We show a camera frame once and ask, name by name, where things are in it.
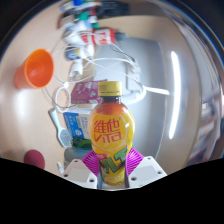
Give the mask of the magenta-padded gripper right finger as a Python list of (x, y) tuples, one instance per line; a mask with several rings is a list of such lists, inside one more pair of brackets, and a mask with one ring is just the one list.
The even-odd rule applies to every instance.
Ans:
[(125, 186), (140, 188), (166, 176), (166, 172), (152, 156), (144, 157), (132, 148), (126, 156)]

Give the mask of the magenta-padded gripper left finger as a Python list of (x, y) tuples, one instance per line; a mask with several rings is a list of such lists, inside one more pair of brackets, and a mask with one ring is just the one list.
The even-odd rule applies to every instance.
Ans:
[(93, 150), (88, 152), (82, 159), (73, 159), (62, 177), (84, 188), (97, 189), (100, 165)]

